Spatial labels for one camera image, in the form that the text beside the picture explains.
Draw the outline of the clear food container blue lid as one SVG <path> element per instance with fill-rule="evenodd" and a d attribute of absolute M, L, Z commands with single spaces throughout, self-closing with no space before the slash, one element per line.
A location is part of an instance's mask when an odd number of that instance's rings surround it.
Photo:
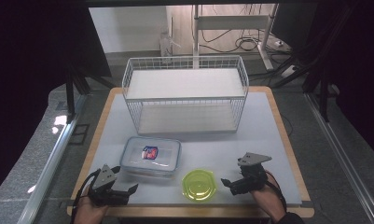
<path fill-rule="evenodd" d="M 134 136 L 128 139 L 119 164 L 123 170 L 138 175 L 172 176 L 181 154 L 178 140 Z"/>

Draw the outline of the person's left hand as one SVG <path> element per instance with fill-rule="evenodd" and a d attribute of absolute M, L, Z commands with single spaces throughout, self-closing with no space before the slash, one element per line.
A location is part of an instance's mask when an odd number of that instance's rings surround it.
<path fill-rule="evenodd" d="M 73 224 L 101 224 L 109 206 L 96 206 L 88 196 L 79 199 Z"/>

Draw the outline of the person's right hand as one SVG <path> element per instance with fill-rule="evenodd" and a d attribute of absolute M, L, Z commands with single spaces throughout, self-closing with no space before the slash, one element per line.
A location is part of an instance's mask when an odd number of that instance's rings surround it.
<path fill-rule="evenodd" d="M 285 216 L 283 204 L 271 187 L 265 185 L 260 190 L 252 190 L 251 195 L 274 223 L 278 223 Z"/>

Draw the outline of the white desk frame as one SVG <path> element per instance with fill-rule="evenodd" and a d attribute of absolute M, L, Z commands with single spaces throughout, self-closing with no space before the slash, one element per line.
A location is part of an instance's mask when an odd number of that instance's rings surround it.
<path fill-rule="evenodd" d="M 256 44 L 259 55 L 267 71 L 273 71 L 273 65 L 268 56 L 266 46 L 270 31 L 276 16 L 278 4 L 274 4 L 268 15 L 251 16 L 200 16 L 200 5 L 193 6 L 193 55 L 199 55 L 199 31 L 203 30 L 245 30 L 263 29 L 264 37 Z"/>

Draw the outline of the clear plastic bottle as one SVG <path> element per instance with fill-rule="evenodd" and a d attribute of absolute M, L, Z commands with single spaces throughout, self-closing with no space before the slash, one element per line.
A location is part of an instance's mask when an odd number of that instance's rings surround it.
<path fill-rule="evenodd" d="M 160 55 L 162 57 L 171 57 L 173 55 L 173 47 L 180 48 L 180 45 L 173 41 L 168 30 L 162 31 L 159 38 Z"/>

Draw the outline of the green plastic bowl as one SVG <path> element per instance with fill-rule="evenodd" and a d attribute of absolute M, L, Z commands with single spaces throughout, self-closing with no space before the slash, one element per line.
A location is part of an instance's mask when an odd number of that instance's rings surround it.
<path fill-rule="evenodd" d="M 195 169 L 182 179 L 183 195 L 195 203 L 207 202 L 216 193 L 214 173 L 204 169 Z"/>

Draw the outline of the white wire shelf rack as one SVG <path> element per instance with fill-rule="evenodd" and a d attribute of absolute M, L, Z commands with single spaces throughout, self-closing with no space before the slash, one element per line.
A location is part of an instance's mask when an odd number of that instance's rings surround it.
<path fill-rule="evenodd" d="M 139 134 L 238 130 L 249 80 L 238 55 L 131 58 L 121 87 Z"/>

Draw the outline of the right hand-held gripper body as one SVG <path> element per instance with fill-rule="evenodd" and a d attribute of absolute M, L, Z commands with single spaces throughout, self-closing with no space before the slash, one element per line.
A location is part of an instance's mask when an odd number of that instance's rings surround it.
<path fill-rule="evenodd" d="M 262 163 L 270 160 L 270 156 L 246 152 L 243 157 L 238 159 L 242 179 L 230 183 L 230 192 L 233 195 L 238 195 L 262 189 L 268 180 Z"/>

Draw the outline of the aluminium rail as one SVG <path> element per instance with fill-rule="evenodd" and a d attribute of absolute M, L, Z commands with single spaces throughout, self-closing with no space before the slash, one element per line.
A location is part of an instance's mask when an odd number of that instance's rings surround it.
<path fill-rule="evenodd" d="M 74 128 L 76 127 L 76 124 L 79 120 L 81 110 L 86 102 L 86 99 L 87 97 L 85 95 L 81 95 L 77 98 L 77 101 L 75 103 L 76 114 L 71 118 L 70 121 L 66 122 L 63 125 L 60 136 L 57 139 L 51 153 L 49 154 L 47 163 L 45 164 L 35 184 L 35 189 L 31 193 L 31 196 L 27 201 L 17 224 L 34 223 L 35 217 L 48 191 L 51 180 L 56 173 L 57 167 L 62 159 L 63 152 L 65 151 Z"/>
<path fill-rule="evenodd" d="M 368 190 L 366 184 L 362 181 L 360 175 L 356 172 L 350 158 L 348 157 L 343 145 L 336 136 L 330 123 L 326 121 L 319 111 L 319 103 L 314 99 L 312 93 L 304 93 L 312 113 L 314 114 L 324 136 L 326 137 L 332 151 L 334 152 L 339 166 L 346 175 L 357 199 L 362 205 L 371 224 L 374 224 L 374 198 Z"/>

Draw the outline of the black metal stand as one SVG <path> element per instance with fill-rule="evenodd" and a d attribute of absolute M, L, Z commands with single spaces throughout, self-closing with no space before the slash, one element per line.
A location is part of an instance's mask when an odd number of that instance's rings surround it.
<path fill-rule="evenodd" d="M 76 117 L 76 106 L 74 97 L 74 88 L 82 95 L 87 95 L 90 93 L 90 85 L 88 84 L 86 78 L 89 77 L 94 81 L 106 86 L 109 89 L 115 88 L 115 85 L 104 79 L 103 77 L 94 75 L 87 69 L 78 67 L 75 68 L 73 65 L 69 64 L 66 70 L 66 100 L 67 100 L 67 121 L 66 123 L 71 123 Z"/>
<path fill-rule="evenodd" d="M 304 92 L 313 92 L 319 86 L 319 113 L 325 122 L 329 122 L 327 116 L 328 84 L 326 67 L 323 63 L 314 63 L 302 85 Z"/>

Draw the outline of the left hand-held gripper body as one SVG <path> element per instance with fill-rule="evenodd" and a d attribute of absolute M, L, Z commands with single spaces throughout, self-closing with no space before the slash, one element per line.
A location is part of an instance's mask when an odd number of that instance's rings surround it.
<path fill-rule="evenodd" d="M 96 206 L 121 206 L 129 201 L 127 191 L 112 190 L 117 180 L 116 174 L 105 164 L 94 176 L 89 186 L 88 197 Z"/>

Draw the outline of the grey table mat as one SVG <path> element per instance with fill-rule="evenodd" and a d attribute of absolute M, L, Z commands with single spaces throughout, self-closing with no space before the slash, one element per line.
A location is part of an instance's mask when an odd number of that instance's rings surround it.
<path fill-rule="evenodd" d="M 238 159 L 247 152 L 271 157 L 263 166 L 279 182 L 289 205 L 301 204 L 296 179 L 285 152 L 285 146 L 264 92 L 252 92 L 246 98 L 242 119 L 235 133 L 175 134 L 181 142 L 182 153 L 178 169 L 170 177 L 118 174 L 115 189 L 124 190 L 133 185 L 138 189 L 129 200 L 130 205 L 190 204 L 183 195 L 182 178 L 194 169 L 214 173 L 216 192 L 208 204 L 251 204 L 246 195 L 232 195 L 221 180 L 235 181 L 241 177 Z"/>

